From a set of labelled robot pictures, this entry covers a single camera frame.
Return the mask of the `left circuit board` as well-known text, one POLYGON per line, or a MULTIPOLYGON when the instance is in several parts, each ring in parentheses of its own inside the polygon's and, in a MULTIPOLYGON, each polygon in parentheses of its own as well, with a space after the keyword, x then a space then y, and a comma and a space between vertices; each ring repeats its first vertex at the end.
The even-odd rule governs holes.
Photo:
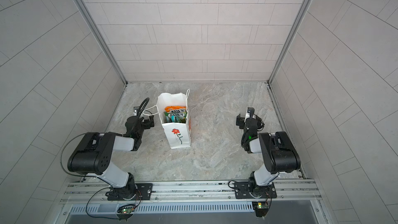
POLYGON ((135 204, 127 204, 119 207, 116 212, 119 221, 125 220, 127 222, 134 215, 135 207, 135 204))

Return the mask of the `green Fox's candy bag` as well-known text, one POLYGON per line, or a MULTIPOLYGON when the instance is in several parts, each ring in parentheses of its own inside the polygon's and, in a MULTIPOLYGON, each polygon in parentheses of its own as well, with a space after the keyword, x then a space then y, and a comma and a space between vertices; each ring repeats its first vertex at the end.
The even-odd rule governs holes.
POLYGON ((167 123, 186 123, 187 112, 164 112, 167 123))

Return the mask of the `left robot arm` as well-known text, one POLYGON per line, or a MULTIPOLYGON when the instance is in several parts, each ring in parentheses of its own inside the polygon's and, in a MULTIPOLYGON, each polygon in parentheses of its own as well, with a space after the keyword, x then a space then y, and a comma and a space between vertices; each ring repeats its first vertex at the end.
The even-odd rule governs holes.
POLYGON ((145 130, 154 127, 153 117, 143 117, 149 98, 134 108, 125 123, 126 133, 88 132, 71 154, 67 169, 88 177, 98 178, 109 185, 108 201, 149 200, 153 184, 137 184, 132 173, 121 170, 112 162, 114 151, 138 151, 145 130))

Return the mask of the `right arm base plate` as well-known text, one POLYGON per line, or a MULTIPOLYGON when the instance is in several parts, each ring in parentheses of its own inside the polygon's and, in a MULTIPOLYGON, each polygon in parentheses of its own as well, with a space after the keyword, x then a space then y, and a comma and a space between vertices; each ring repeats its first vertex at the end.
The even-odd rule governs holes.
POLYGON ((276 199, 277 193, 274 183, 268 186, 258 186, 249 181, 230 181, 236 199, 276 199))

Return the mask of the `circuit board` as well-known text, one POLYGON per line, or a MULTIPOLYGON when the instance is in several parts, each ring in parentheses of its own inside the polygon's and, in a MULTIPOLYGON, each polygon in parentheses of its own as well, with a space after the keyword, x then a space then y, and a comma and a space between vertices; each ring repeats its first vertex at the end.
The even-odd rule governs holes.
POLYGON ((270 205, 267 201, 252 202, 252 209, 257 218, 264 218, 269 212, 269 207, 270 205))
POLYGON ((135 207, 135 204, 127 204, 119 207, 116 212, 119 221, 125 220, 127 222, 134 215, 135 207))

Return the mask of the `aluminium mounting rail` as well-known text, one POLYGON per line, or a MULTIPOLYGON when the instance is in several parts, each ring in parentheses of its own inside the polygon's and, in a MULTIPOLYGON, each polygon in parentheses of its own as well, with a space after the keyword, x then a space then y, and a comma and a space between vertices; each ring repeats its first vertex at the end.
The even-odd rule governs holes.
MULTIPOLYGON (((235 184, 227 180, 210 181, 153 181, 138 183, 138 195, 131 202, 221 202, 238 200, 320 200, 321 193, 313 179, 277 179, 266 188, 260 197, 249 191, 249 184, 242 180, 235 184)), ((61 204, 106 203, 109 188, 104 183, 70 183, 63 195, 61 204)))

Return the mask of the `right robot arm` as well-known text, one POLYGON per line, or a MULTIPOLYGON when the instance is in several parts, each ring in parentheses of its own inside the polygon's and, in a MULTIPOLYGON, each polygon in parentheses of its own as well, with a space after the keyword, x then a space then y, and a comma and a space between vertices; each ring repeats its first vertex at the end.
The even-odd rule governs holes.
POLYGON ((238 115, 236 125, 242 129, 241 147, 247 153, 260 153, 263 164, 252 172, 248 182, 234 183, 238 199, 273 199, 277 197, 274 180, 281 173, 291 173, 301 167, 300 157, 285 131, 261 132, 263 120, 253 107, 247 108, 245 117, 238 115))

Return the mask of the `right circuit board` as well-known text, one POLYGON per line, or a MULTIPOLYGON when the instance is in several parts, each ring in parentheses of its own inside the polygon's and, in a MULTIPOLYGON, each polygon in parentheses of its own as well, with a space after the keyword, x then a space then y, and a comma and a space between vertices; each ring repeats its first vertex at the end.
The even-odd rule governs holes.
POLYGON ((264 218, 269 212, 269 207, 270 205, 267 201, 252 202, 252 209, 257 218, 264 218))

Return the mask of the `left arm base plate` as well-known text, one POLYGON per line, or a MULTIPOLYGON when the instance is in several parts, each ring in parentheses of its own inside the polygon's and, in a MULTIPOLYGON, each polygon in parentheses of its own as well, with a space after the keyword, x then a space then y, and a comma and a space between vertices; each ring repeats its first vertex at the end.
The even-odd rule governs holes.
POLYGON ((149 200, 152 193, 152 183, 138 183, 123 188, 112 188, 105 194, 108 201, 149 200))

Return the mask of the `orange pink Fox's candy bag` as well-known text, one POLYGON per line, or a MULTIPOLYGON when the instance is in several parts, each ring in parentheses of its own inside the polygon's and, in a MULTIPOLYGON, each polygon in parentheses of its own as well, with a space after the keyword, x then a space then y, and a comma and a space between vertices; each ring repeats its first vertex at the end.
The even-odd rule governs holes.
POLYGON ((167 113, 184 113, 187 108, 185 106, 167 106, 164 110, 167 113))

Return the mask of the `white floral paper bag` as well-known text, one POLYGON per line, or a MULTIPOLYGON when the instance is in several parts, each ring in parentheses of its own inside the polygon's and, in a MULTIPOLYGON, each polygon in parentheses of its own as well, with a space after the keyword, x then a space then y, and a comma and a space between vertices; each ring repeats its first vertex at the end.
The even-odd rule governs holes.
POLYGON ((191 120, 188 107, 189 93, 189 89, 186 93, 162 93, 158 96, 157 103, 154 106, 157 109, 156 112, 146 114, 146 116, 159 116, 161 126, 171 149, 188 148, 191 146, 191 120), (188 113, 186 123, 167 123, 164 116, 164 109, 167 106, 185 106, 188 113))

